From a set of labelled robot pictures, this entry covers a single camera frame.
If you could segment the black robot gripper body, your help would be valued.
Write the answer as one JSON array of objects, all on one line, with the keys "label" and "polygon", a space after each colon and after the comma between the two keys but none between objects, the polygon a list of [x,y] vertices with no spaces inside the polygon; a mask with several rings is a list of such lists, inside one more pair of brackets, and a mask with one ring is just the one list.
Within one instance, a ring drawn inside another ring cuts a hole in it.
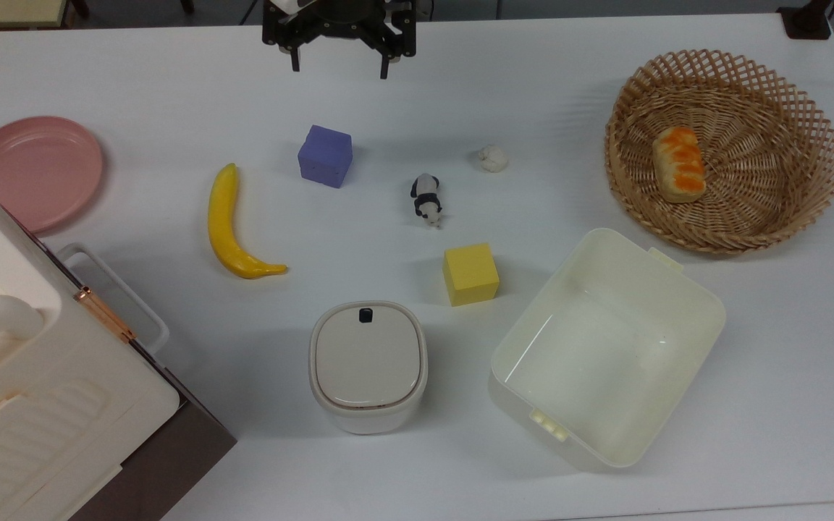
[{"label": "black robot gripper body", "polygon": [[264,44],[289,46],[317,38],[359,40],[391,59],[416,54],[413,1],[265,1]]}]

